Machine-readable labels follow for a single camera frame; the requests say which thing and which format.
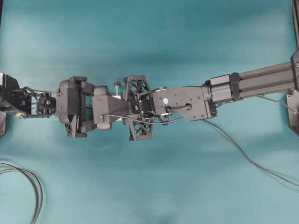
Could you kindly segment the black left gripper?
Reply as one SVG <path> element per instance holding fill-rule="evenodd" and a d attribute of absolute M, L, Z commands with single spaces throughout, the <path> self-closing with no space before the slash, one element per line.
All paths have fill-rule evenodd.
<path fill-rule="evenodd" d="M 95 86 L 86 77 L 71 77 L 59 84 L 56 96 L 56 116 L 64 124 L 69 138 L 84 138 L 97 128 L 93 121 L 84 121 L 83 94 L 94 95 Z"/>

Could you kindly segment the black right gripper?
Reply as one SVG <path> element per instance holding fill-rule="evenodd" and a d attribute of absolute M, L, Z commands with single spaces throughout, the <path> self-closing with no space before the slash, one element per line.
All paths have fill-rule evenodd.
<path fill-rule="evenodd" d="M 128 76 L 124 78 L 126 91 L 123 95 L 128 102 L 130 140 L 148 140 L 152 136 L 154 112 L 151 102 L 150 87 L 144 75 Z"/>

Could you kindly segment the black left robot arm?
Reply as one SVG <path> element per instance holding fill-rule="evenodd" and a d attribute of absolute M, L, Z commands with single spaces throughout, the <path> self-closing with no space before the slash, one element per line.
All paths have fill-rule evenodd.
<path fill-rule="evenodd" d="M 0 134 L 6 133 L 7 116 L 21 119 L 49 118 L 55 115 L 65 125 L 70 138 L 86 137 L 96 128 L 86 117 L 86 97 L 93 96 L 94 85 L 86 77 L 71 77 L 60 83 L 57 91 L 21 88 L 15 78 L 0 75 Z"/>

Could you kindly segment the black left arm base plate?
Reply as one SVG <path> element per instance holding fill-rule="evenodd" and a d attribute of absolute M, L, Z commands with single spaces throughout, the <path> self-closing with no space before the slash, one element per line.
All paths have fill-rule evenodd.
<path fill-rule="evenodd" d="M 6 133 L 7 126 L 7 114 L 5 112 L 0 112 L 0 138 L 2 138 Z"/>

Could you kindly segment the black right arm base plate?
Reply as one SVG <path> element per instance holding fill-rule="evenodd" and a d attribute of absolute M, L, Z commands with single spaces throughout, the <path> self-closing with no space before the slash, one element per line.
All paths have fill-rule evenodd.
<path fill-rule="evenodd" d="M 299 134 L 299 92 L 294 90 L 292 94 L 286 95 L 286 102 L 288 106 L 288 122 L 289 128 L 295 133 Z"/>

